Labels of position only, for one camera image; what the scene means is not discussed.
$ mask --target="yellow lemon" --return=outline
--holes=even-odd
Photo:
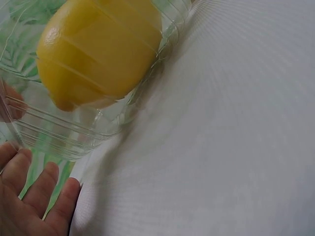
[[[38,73],[59,109],[106,107],[141,81],[160,41],[150,0],[68,0],[39,40]]]

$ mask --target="white surface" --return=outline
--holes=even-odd
[[[70,235],[314,235],[315,1],[196,0],[123,137]]]

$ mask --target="hand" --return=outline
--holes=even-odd
[[[22,200],[32,161],[30,150],[19,152],[9,144],[0,146],[0,236],[65,236],[80,192],[80,183],[69,178],[55,205],[44,213],[58,180],[58,167],[48,163]]]

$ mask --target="clear plastic container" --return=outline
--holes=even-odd
[[[94,95],[98,88],[103,89],[102,80],[97,81],[88,76],[82,76],[83,80],[78,83],[68,84],[68,90],[80,87],[76,90],[72,100],[52,99],[52,92],[42,83],[38,70],[38,63],[45,64],[51,69],[47,60],[38,56],[37,46],[41,36],[49,24],[51,18],[56,15],[61,7],[65,5],[64,0],[0,0],[0,106],[1,123],[0,141],[11,141],[21,146],[29,146],[44,153],[77,160],[95,149],[102,141],[117,134],[121,126],[130,122],[136,115],[139,98],[145,89],[145,82],[154,76],[155,68],[165,61],[172,48],[176,45],[180,31],[188,16],[190,0],[88,0],[85,4],[93,7],[98,14],[111,19],[111,26],[124,29],[124,42],[119,44],[124,52],[120,55],[119,50],[115,53],[115,46],[106,45],[105,52],[115,53],[112,60],[100,60],[89,55],[95,63],[101,63],[105,69],[114,68],[113,75],[128,75],[126,59],[124,57],[140,57],[132,47],[127,47],[129,40],[137,41],[138,45],[149,47],[154,53],[154,58],[147,61],[148,66],[140,80],[134,84],[131,91],[117,98],[102,94],[101,99],[92,102],[77,102],[80,99],[88,99],[88,94]],[[151,4],[158,20],[153,19],[143,5]],[[158,32],[158,47],[154,47],[150,41],[151,34],[145,34],[144,27],[154,29]],[[98,35],[90,37],[94,44],[100,41]],[[121,35],[115,31],[108,31],[108,38],[121,40]],[[84,45],[75,44],[79,37],[87,35],[75,35],[68,39],[71,46],[80,51],[88,53]],[[69,68],[74,74],[82,74],[78,68]],[[51,69],[50,76],[58,79],[58,74]]]

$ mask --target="plastic packaging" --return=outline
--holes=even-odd
[[[141,35],[143,31],[139,29],[140,25],[129,23],[124,15],[119,15],[120,11],[110,7],[110,4],[114,7],[114,3],[117,2],[119,7],[132,11],[131,15],[137,15],[147,26],[160,30],[160,44],[155,50],[155,59],[150,62],[151,65],[148,66],[137,86],[123,97],[104,96],[104,99],[97,103],[87,104],[74,103],[75,99],[73,99],[70,100],[73,109],[66,110],[61,109],[65,101],[62,100],[61,105],[58,105],[52,99],[50,87],[41,82],[42,78],[37,68],[41,58],[36,54],[46,25],[56,12],[58,13],[64,1],[0,0],[0,113],[2,117],[0,130],[3,135],[1,142],[12,141],[68,160],[77,160],[104,140],[117,134],[123,124],[135,117],[139,109],[139,98],[142,90],[145,89],[144,84],[155,76],[155,69],[167,59],[176,45],[191,2],[190,0],[110,0],[104,4],[103,0],[90,1],[103,17],[113,20],[117,27],[125,27],[130,35],[143,44],[148,44],[149,41],[146,41],[145,35]],[[156,21],[153,21],[142,8],[144,2],[152,4],[159,12],[160,26],[154,25]],[[109,31],[108,37],[117,36]],[[103,48],[110,49],[110,47],[111,45],[106,45]],[[104,67],[112,64],[110,60],[99,61],[97,58],[93,60],[102,63]],[[118,67],[115,73],[126,72],[124,68],[126,69],[124,66]],[[71,70],[78,72],[80,69],[71,68]],[[96,89],[102,86],[99,82],[94,85]],[[99,102],[106,103],[106,99],[112,99],[109,105],[105,107],[98,105]]]

